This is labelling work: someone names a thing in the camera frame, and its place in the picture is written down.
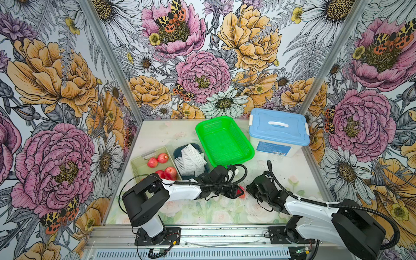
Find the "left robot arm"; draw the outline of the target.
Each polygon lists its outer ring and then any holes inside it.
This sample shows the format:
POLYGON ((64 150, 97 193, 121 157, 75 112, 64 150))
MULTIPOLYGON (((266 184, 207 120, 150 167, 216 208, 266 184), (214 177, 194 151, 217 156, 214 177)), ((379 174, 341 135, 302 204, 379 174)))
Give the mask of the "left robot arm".
POLYGON ((120 209, 128 215, 131 226, 137 228, 137 237, 153 245, 172 235, 158 216, 168 202, 177 200, 210 200, 219 196, 236 199, 244 195, 239 184, 245 180, 248 169, 242 164, 217 166, 211 172, 189 180, 167 180, 158 174, 147 175, 125 193, 121 193, 120 209))

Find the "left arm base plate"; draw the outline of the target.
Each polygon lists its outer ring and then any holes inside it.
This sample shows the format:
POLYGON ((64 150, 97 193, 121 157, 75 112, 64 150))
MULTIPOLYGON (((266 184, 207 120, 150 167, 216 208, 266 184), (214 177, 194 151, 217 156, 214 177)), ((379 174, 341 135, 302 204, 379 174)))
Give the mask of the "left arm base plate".
POLYGON ((180 243, 182 229, 180 227, 166 227, 165 231, 151 238, 143 228, 139 228, 135 237, 134 245, 171 245, 174 241, 180 243))

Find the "netted apple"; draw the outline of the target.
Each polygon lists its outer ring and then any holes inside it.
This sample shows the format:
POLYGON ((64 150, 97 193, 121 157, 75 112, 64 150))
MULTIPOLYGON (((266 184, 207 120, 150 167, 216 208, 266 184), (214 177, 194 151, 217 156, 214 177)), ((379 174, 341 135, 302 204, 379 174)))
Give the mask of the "netted apple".
POLYGON ((237 198, 245 199, 245 197, 246 197, 245 189, 243 187, 239 186, 238 189, 237 189, 236 195, 237 195, 237 198))

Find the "bare red apple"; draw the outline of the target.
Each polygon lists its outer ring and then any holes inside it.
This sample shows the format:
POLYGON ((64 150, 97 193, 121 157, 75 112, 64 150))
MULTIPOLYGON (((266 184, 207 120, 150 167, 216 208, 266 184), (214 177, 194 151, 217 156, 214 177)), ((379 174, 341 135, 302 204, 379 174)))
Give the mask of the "bare red apple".
POLYGON ((155 157, 150 158, 147 162, 147 166, 152 168, 152 169, 157 167, 158 164, 159 164, 159 162, 155 157))
POLYGON ((158 170, 156 171, 156 174, 161 178, 161 179, 165 179, 165 171, 162 170, 158 170))
POLYGON ((164 174, 167 180, 177 180, 178 172, 174 167, 166 168, 164 174))
POLYGON ((161 153, 157 157, 158 163, 165 164, 169 161, 169 156, 166 153, 161 153))

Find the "dark teal plastic tub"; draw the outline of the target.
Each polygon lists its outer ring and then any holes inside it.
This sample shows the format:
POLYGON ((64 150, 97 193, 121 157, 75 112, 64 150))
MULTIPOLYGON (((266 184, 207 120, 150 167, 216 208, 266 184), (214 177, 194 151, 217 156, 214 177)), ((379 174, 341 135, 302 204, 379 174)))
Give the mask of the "dark teal plastic tub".
MULTIPOLYGON (((198 145, 198 144, 195 144, 195 143, 190 143, 190 144, 192 144, 200 153, 201 153, 201 155, 203 155, 204 157, 205 157, 205 154, 203 153, 203 150, 200 148, 200 146, 198 145)), ((175 151, 174 151, 174 159, 176 159, 176 158, 178 158, 178 157, 183 157, 183 159, 185 159, 185 158, 188 158, 186 155, 184 155, 183 153, 182 153, 182 149, 185 147, 185 146, 187 146, 187 145, 184 145, 184 146, 181 146, 181 147, 179 147, 179 148, 177 148, 177 149, 175 149, 175 151)), ((204 173, 203 174, 205 174, 205 173, 208 173, 209 172, 209 170, 210 170, 210 168, 209 168, 209 164, 208 164, 208 161, 207 161, 207 164, 205 165, 205 171, 204 171, 204 173)), ((182 180, 189 180, 189 179, 191 179, 191 178, 194 178, 195 176, 190 176, 190 177, 188 177, 188 176, 182 176, 182 175, 180 175, 181 176, 181 178, 182 178, 182 180)))

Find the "pale green perforated basket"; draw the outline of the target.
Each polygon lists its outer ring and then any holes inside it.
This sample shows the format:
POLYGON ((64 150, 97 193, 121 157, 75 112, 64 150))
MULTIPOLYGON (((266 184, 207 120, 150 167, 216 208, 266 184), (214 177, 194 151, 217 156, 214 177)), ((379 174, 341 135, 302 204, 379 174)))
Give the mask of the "pale green perforated basket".
POLYGON ((174 167, 178 172, 177 180, 182 180, 182 178, 179 174, 179 171, 175 166, 173 158, 169 154, 167 148, 164 147, 164 146, 161 147, 161 148, 152 150, 150 152, 144 153, 144 154, 132 159, 131 162, 130 162, 130 165, 131 165, 131 168, 132 168, 133 175, 134 176, 139 176, 139 179, 136 180, 137 183, 139 181, 141 181, 142 179, 144 179, 145 176, 147 176, 149 174, 156 173, 156 171, 158 171, 158 170, 165 171, 165 169, 168 168, 168 167, 174 167), (161 154, 161 153, 168 154, 169 161, 165 164, 159 163, 158 166, 153 168, 153 169, 148 167, 147 166, 148 160, 152 157, 155 157, 157 159, 158 155, 161 154))

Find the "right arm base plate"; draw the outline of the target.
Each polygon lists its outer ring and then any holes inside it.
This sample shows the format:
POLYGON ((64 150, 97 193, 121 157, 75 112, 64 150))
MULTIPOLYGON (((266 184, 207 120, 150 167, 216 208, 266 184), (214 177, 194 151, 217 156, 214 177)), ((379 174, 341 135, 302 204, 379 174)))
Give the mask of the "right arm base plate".
POLYGON ((271 244, 315 244, 314 239, 305 239, 295 230, 284 226, 269 226, 264 233, 271 244))

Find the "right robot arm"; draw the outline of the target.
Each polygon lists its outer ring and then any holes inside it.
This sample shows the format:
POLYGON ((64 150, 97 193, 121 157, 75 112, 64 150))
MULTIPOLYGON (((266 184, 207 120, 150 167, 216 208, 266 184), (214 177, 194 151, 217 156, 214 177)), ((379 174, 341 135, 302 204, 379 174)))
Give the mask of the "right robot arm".
POLYGON ((374 260, 379 251, 393 248, 400 241, 398 224, 391 217, 359 206, 355 201, 317 201, 286 190, 268 169, 248 185, 246 191, 271 211, 291 218, 284 227, 270 227, 272 243, 298 244, 306 240, 342 246, 361 260, 374 260))

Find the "blue lidded storage box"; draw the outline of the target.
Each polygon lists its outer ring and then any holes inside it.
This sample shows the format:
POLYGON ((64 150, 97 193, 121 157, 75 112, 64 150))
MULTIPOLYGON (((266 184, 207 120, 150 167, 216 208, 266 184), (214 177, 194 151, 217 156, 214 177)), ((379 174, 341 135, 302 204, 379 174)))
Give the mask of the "blue lidded storage box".
POLYGON ((306 118, 296 113, 254 108, 248 133, 256 152, 291 157, 310 144, 306 118))

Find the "foam net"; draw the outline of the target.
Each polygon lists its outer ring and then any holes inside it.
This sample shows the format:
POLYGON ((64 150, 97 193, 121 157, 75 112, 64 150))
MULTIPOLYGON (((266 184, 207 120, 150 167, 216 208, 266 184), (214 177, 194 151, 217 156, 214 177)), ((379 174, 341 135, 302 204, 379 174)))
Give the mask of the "foam net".
POLYGON ((195 176, 202 175, 205 171, 205 166, 198 166, 191 159, 178 157, 174 160, 174 163, 181 176, 195 176))
POLYGON ((182 153, 186 155, 196 166, 204 167, 207 161, 204 156, 192 145, 188 144, 182 149, 182 153))

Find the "bright green plastic basket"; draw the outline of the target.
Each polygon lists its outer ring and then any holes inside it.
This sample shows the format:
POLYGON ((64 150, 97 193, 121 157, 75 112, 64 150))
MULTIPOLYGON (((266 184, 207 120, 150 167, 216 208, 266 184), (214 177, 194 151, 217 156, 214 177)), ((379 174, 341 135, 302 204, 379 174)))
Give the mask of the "bright green plastic basket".
POLYGON ((213 167, 243 164, 255 155, 250 141, 231 117, 200 122, 195 131, 213 167))

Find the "aluminium front rail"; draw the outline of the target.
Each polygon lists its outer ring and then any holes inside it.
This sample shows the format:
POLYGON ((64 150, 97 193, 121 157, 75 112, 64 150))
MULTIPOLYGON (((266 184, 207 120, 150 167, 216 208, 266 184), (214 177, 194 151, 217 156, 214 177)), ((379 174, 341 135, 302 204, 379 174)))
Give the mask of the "aluminium front rail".
POLYGON ((128 225, 99 227, 87 242, 83 260, 353 260, 345 248, 323 240, 298 244, 272 242, 270 224, 178 225, 177 245, 137 245, 137 230, 128 225))

